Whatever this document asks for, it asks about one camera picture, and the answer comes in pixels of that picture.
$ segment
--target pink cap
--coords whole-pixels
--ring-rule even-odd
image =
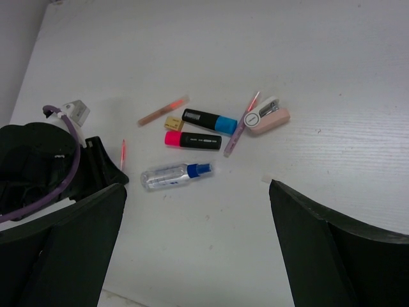
[[[165,135],[165,144],[170,146],[180,146],[181,132],[168,131]]]

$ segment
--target clear plastic bottle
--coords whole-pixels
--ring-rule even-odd
[[[146,190],[150,191],[172,185],[185,185],[188,184],[192,178],[210,174],[211,172],[212,165],[210,163],[180,163],[144,171],[141,174],[141,183]]]

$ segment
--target pencil sharpener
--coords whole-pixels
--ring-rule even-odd
[[[266,132],[289,121],[287,109],[280,109],[279,99],[271,96],[248,112],[244,124],[255,134]]]

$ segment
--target white table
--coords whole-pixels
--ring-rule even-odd
[[[149,306],[292,306],[265,173],[409,233],[408,15],[399,0],[66,0],[48,7],[12,123],[81,99],[86,135],[114,162],[127,140],[106,289]],[[136,125],[186,93],[191,108],[239,119],[258,89],[291,123],[244,134],[228,159],[166,148],[165,118]],[[155,193],[139,183],[149,166],[203,160],[214,178]]]

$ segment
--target small wooden cube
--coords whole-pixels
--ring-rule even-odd
[[[183,124],[185,122],[180,118],[168,116],[165,122],[165,128],[174,130],[174,131],[181,131]]]

